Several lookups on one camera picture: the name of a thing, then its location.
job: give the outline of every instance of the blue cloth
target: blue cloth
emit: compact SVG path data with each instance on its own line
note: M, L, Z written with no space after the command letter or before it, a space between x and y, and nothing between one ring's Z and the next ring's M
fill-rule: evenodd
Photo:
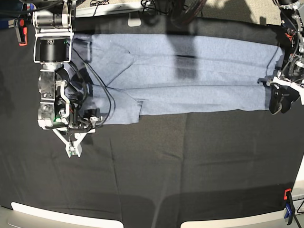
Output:
M257 82L284 57L277 46L202 36L77 35L73 47L115 101L106 124L136 123L140 115L265 110L269 91ZM72 59L85 68L75 53ZM105 93L87 72L93 89L84 108L106 113Z

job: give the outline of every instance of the black cable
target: black cable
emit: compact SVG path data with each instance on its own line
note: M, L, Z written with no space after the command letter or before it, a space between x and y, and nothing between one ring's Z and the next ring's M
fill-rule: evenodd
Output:
M88 133L90 130L92 130L93 129L93 126L92 126L92 124L90 124L87 128L85 128L85 129L75 129L75 128L70 128L70 127L68 127L67 128L67 130L69 131L69 132L71 132L72 134L74 134L74 133Z
M62 127L65 127L65 125L64 124L58 124L56 126L45 127L45 128L48 129L48 130L52 130L52 129L62 128Z
M91 124L90 121L85 120L84 118L80 117L80 118L79 118L79 122L81 122L81 123L87 125L87 128L86 128L87 132L89 132L90 130L92 130L93 125Z
M295 80L294 81L294 83L297 83L297 82L299 82L299 81L303 81L304 80L304 78L299 78L299 79L297 79L297 80Z
M73 91L74 94L79 94L79 92L75 89L74 86L72 86L70 83L67 85L67 87Z
M293 213L293 217L294 217L295 222L297 223L298 227L299 227L299 228L302 228L302 227L301 227L301 224L300 224L300 222L299 222L299 220L298 220L298 218L296 217L296 215L295 215L294 213Z
M101 127L106 121L107 119L109 118L110 116L110 112L111 112L111 109L112 109L112 101L111 101L111 98L113 99L112 95L109 93L105 83L103 82L103 80L101 79L101 77L94 71L94 69L91 67L90 64L86 63L85 60L80 56L80 54L74 49L72 48L73 51L78 55L78 57L81 59L81 61L84 63L84 65L90 69L90 71L93 73L93 75L95 76L96 80L99 82L100 86L103 88L107 98L108 98L108 101L109 101L109 110L108 110L108 113L107 115L105 116L105 118L102 120L102 122L96 127L96 128L99 128Z
M82 104L85 102L85 100L87 99L87 96L88 96L88 91L87 91L87 87L86 87L86 82L84 80L84 78L82 77L81 73L79 72L77 66L75 65L75 63L73 61L70 61L69 62L69 65L71 66L71 68L74 70L74 72L76 73L78 79L81 81L81 84L82 84L82 88L84 90L84 96L82 98L82 101L79 105L79 107L82 106Z
M94 17L95 14L96 14L96 11L97 11L98 6L108 5L108 4L110 4L110 3L109 3L109 0L91 0L91 2L90 2L90 7L96 6L96 9L95 9L95 11L94 11L93 17Z
M291 61L293 60L293 58L295 57L296 55L296 52L298 51L298 48L299 48L299 45L300 45L300 36L299 36L299 29L300 28L296 28L296 26L293 24L293 22L285 15L284 11L282 9L280 9L282 14L285 16L285 18L287 20L289 20L289 23L293 25L294 27L294 30L297 31L297 43L296 43L296 46L295 46L295 49L294 49L294 53L292 54L292 56L289 58L288 62L286 63L286 65L284 66L282 72L284 73L286 68L288 67L288 65L291 63Z
M296 210L296 212L297 212L298 214L304 214L304 211L299 211L299 209L303 206L303 204L304 204L304 200L302 201L302 203L300 204L300 206L299 206L298 209Z
M153 5L154 5L154 8L148 7L147 6L148 2L152 2ZM165 15L168 15L170 13L170 11L171 11L170 8L168 9L168 11L162 11L160 9L157 9L154 0L141 0L141 5L142 5L142 8L143 8L143 12L144 12L144 10L154 10L155 12L159 12L159 13L163 13Z
M20 11L15 11L15 10L0 10L0 15L5 15L5 16L14 16L16 14L24 15L24 14L28 14L28 13L33 13L33 12L41 11L41 10L47 10L47 9L52 8L53 6L58 5L58 4L62 3L62 2L63 2L63 0L58 0L55 3L50 4L48 6L44 6L44 7L41 7L39 9L32 9L32 10L20 10Z

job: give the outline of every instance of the blue clamp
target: blue clamp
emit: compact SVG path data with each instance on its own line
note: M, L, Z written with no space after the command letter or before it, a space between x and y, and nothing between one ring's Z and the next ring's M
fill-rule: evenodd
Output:
M290 207L289 203L286 204L285 208L286 208L286 214L284 216L284 219L292 216L292 211L291 211L291 207Z

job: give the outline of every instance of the wire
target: wire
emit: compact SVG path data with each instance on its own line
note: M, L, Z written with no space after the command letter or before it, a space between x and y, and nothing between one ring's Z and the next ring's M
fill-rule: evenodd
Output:
M300 78L300 79L295 80L294 82L297 83L297 82L303 81L303 80L304 80L304 78Z
M291 25L293 25L294 27L294 30L297 31L297 43L296 43L296 46L295 46L295 49L294 49L294 53L292 54L292 56L289 58L288 62L286 63L286 65L284 66L282 72L284 73L284 71L287 69L288 65L291 63L291 61L293 60L293 58L295 57L296 55L296 52L298 51L298 48L299 48L299 45L300 45L300 34L299 34L299 29L300 28L296 28L296 26L293 24L293 22L285 15L284 11L282 9L280 9L282 14L285 16L285 18L287 20L289 20L289 23Z
M112 109L112 101L111 101L111 98L113 99L112 95L109 93L105 83L103 82L103 80L101 79L101 77L94 71L94 69L91 67L90 64L86 63L85 60L80 56L80 54L74 49L72 48L73 51L78 55L78 57L81 59L81 61L84 63L84 65L90 69L90 71L93 73L93 75L95 76L96 80L99 82L100 86L103 88L107 98L108 98L108 101L109 101L109 110L105 116L105 118L102 120L102 122L95 128L99 128L101 127L102 125L104 125L104 123L107 121L107 119L109 118L110 116L110 112L111 112L111 109Z
M69 65L71 66L71 68L76 73L78 79L81 81L81 85L82 85L82 88L84 90L84 96L82 98L82 101L81 101L80 104L78 104L78 107L77 107L77 109L79 109L82 106L82 104L85 102L85 100L87 99L87 96L88 96L86 82L85 82L84 78L82 77L81 73L79 72L79 70L78 70L77 66L75 65L75 63L73 61L70 61Z
M110 4L110 3L109 3L109 0L102 0L102 1L100 1L100 0L91 0L91 2L90 2L90 7L96 6L96 9L95 9L95 11L94 11L93 17L94 17L95 14L96 14L96 11L97 11L98 6L109 5L109 4Z
M299 228L302 228L302 227L301 227L301 224L300 224L300 222L299 222L299 220L298 220L298 218L296 217L296 215L295 215L294 213L293 213L293 217L294 217L295 222L297 223L298 227L299 227Z
M152 4L153 4L153 6L154 6L154 8L152 8L152 7L148 7L147 6L147 3L148 2L151 2ZM155 1L154 0L141 0L141 5L142 5L142 10L143 10L143 12L145 11L145 10L154 10L155 12L159 12L159 13L163 13L163 14L165 14L165 15L168 15L170 12L171 12L171 7L169 6L169 9L168 9L168 11L162 11L162 10L160 10L160 9L158 9L157 7L156 7L156 4L155 4Z
M68 141L71 142L71 137L74 133L71 133L70 136L68 137Z
M299 209L303 206L303 204L304 204L304 200L302 201L302 203L300 204L300 206L299 206L298 209L296 210L296 212L297 212L298 214L304 214L304 211L299 211Z
M53 6L56 6L56 5L58 5L58 4L62 3L62 2L63 2L63 0L58 0L55 3L53 3L53 4L41 7L39 9L33 9L33 10L20 10L20 11L15 11L15 10L0 10L0 15L6 15L6 16L14 16L16 14L24 15L24 14L28 14L28 13L33 13L33 12L41 11L41 10L47 10L47 9L52 8Z

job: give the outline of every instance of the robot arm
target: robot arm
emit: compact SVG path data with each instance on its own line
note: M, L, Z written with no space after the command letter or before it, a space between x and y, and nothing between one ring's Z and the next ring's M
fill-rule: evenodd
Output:
M71 62L77 0L21 1L36 6L32 18L36 30L34 62L43 66L38 82L41 94L38 124L43 129L54 131L66 144L69 157L80 157L82 139L87 133L95 132L96 124L102 119L97 117L96 110L85 110L84 116L79 114L87 97L87 88L77 67ZM304 105L304 38L301 20L304 18L304 7L303 11L300 10L302 6L298 0L273 1L281 10L282 25L291 40L283 69L274 78L265 81L272 91L269 109L272 114L276 114L287 112L299 97ZM82 81L81 91L70 84L68 73L63 68L64 63L70 63ZM66 96L65 91L68 89L75 93L74 98ZM64 137L67 134L70 135L68 140ZM75 140L71 140L71 135L75 136Z
M267 82L271 87L269 110L272 114L286 113L299 97L304 105L304 5L298 0L274 0L281 10L282 25L291 40L290 50L285 50L282 70Z
M43 66L38 80L41 95L38 124L42 129L54 131L66 144L69 157L80 157L81 141L87 133L95 132L100 119L97 118L97 110L84 110L84 116L79 114L87 97L87 85L71 62L77 0L22 2L33 3L36 7L32 15L36 31L33 58L35 63ZM64 63L69 63L75 71L82 83L81 90L70 84Z

